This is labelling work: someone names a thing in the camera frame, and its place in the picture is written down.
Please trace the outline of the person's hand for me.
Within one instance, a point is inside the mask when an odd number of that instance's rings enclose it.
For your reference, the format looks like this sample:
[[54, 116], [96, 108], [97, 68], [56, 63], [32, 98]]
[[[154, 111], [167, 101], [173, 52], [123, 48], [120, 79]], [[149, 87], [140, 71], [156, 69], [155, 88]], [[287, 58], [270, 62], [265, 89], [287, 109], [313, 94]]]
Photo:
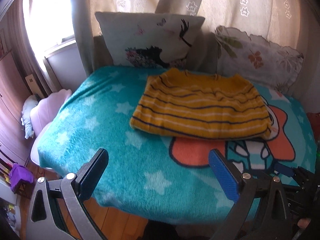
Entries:
[[301, 230], [305, 230], [308, 227], [310, 222], [311, 222], [310, 218], [301, 218], [298, 221], [297, 225]]

